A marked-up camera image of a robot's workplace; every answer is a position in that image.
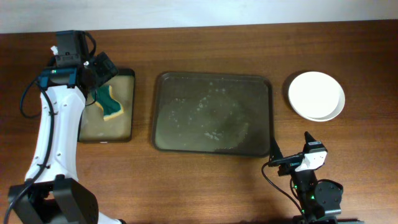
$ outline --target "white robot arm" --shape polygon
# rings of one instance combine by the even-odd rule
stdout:
[[[86,36],[94,45],[90,53]],[[4,223],[11,210],[25,224],[125,223],[98,211],[95,196],[78,183],[76,173],[76,145],[85,96],[117,75],[118,70],[105,53],[94,57],[96,44],[86,32],[57,32],[57,41],[57,66],[52,66],[53,60],[29,85],[36,83],[42,92],[39,136],[25,184],[10,188],[10,207]],[[50,193],[54,199],[47,200]]]
[[[47,169],[35,183],[55,180],[57,175],[73,178],[78,182],[76,174],[76,145],[81,114],[85,107],[85,97],[78,88],[67,88],[66,85],[49,87],[47,95],[52,102],[55,115],[52,149]],[[43,164],[50,134],[49,104],[41,94],[42,117],[36,151],[32,164],[26,173],[25,180],[32,179]],[[98,224],[120,224],[121,221],[107,217],[99,212]]]

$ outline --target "sponge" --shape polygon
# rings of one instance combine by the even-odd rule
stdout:
[[[95,105],[104,111],[104,121],[109,121],[124,113],[123,105],[113,98],[112,86],[101,86],[97,89]]]

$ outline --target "wood grain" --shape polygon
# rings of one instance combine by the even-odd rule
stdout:
[[[156,77],[165,71],[262,75],[273,84],[275,136],[284,155],[310,131],[329,150],[318,178],[345,187],[340,218],[398,220],[398,21],[329,22],[183,29],[103,30],[98,51],[136,71],[133,139],[78,144],[80,182],[102,212],[128,223],[237,223],[299,214],[262,177],[267,159],[156,151],[150,127]],[[0,35],[0,218],[10,185],[21,184],[39,120],[18,110],[25,86],[47,63],[54,33]],[[295,114],[282,86],[302,70],[326,72],[346,94],[343,112],[315,123]],[[40,109],[37,91],[27,98]],[[271,179],[289,189],[288,177]],[[11,223],[20,223],[13,214]]]

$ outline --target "white wall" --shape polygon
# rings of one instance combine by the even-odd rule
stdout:
[[[0,33],[397,18],[398,0],[0,0]]]

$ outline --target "white plate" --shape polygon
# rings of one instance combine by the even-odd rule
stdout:
[[[329,121],[341,113],[345,95],[340,84],[322,72],[305,72],[289,86],[289,101],[296,113],[310,121]]]

